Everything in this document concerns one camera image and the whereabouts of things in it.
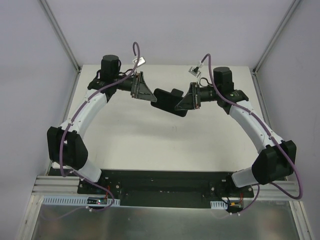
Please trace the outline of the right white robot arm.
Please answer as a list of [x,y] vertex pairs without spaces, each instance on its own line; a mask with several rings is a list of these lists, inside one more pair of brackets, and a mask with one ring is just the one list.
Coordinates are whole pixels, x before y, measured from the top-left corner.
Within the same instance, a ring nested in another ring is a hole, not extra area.
[[247,95],[234,88],[229,67],[216,67],[211,77],[212,84],[205,87],[190,83],[188,93],[174,108],[177,111],[195,110],[204,102],[216,101],[242,127],[258,156],[252,166],[231,174],[233,185],[237,188],[265,185],[292,175],[296,171],[294,142],[283,140],[256,114]]

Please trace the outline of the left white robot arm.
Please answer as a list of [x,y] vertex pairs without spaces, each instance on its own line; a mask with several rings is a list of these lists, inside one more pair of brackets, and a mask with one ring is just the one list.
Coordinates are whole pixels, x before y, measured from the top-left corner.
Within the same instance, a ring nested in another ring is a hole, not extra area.
[[102,170],[89,160],[83,137],[98,112],[117,90],[128,91],[132,98],[156,102],[157,98],[145,83],[143,72],[136,69],[146,60],[136,57],[129,73],[121,73],[121,61],[116,55],[105,55],[95,78],[88,84],[82,103],[59,127],[47,131],[50,160],[67,167],[93,183],[102,182]]

